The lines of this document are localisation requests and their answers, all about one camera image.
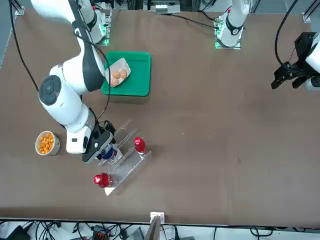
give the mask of green tray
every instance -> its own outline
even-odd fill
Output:
[[[128,63],[131,73],[119,86],[111,87],[110,95],[145,97],[150,91],[151,55],[147,52],[109,51],[106,54],[110,65],[121,58]],[[109,93],[109,83],[104,79],[101,87],[104,94]]]

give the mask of red bottle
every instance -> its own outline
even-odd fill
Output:
[[[100,188],[106,188],[112,184],[112,177],[110,174],[106,174],[105,172],[103,172],[95,175],[93,178],[93,182]]]
[[[134,148],[137,151],[137,153],[140,155],[144,155],[147,152],[145,141],[138,136],[134,139]]]

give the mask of brown table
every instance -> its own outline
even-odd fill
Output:
[[[93,184],[97,167],[66,152],[66,133],[39,103],[11,38],[0,70],[0,215],[148,222],[151,211],[162,211],[169,223],[319,227],[320,95],[289,82],[271,90],[282,18],[249,16],[238,51],[215,50],[211,29],[174,16],[120,12],[103,50],[151,54],[149,102],[111,103],[103,118],[116,127],[132,119],[153,158],[109,197]],[[300,15],[288,18],[283,61],[308,30]],[[39,85],[79,52],[69,25],[31,9],[17,18],[16,32]],[[83,98],[97,114],[106,100],[101,91]],[[36,154],[43,130],[59,135],[57,156]]]

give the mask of bowl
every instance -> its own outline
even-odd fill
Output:
[[[48,153],[42,154],[39,150],[38,150],[38,145],[41,143],[41,137],[45,137],[46,134],[52,134],[53,136],[53,146],[51,148],[51,150]],[[59,138],[57,138],[56,135],[54,135],[51,131],[43,131],[42,133],[39,134],[39,136],[36,138],[35,141],[35,151],[41,155],[41,156],[52,156],[57,154],[57,152],[59,151],[60,148],[60,140]]]

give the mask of brown egg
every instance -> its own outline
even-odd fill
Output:
[[[115,77],[111,78],[111,86],[116,87],[119,84],[119,80]]]
[[[116,78],[116,79],[119,79],[120,78],[120,72],[118,71],[113,71],[112,72],[112,77]]]
[[[122,70],[120,71],[120,76],[121,76],[121,78],[122,78],[123,80],[125,80],[126,77],[127,77],[127,71],[126,71],[125,69],[122,69]]]

